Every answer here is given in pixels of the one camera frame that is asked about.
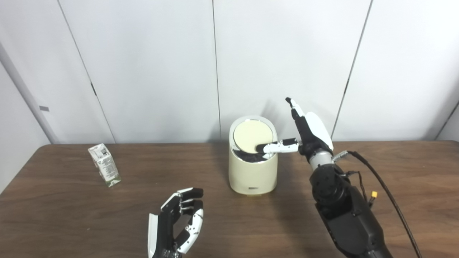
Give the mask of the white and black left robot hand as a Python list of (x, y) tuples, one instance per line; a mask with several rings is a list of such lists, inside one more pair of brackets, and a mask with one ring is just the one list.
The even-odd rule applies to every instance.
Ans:
[[(172, 194), (158, 215), (148, 217), (148, 257), (182, 258), (196, 242), (204, 219), (202, 188), (190, 187)], [(174, 237), (174, 225), (181, 216), (190, 217), (188, 224)]]

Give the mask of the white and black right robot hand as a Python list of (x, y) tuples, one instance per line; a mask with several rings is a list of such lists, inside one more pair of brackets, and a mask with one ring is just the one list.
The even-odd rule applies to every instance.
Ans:
[(322, 120), (314, 112), (303, 112), (292, 98), (287, 97), (285, 101), (290, 105), (300, 139), (289, 138), (260, 144), (255, 147), (255, 151), (262, 154), (298, 152), (307, 160), (320, 152), (333, 155), (333, 142)]

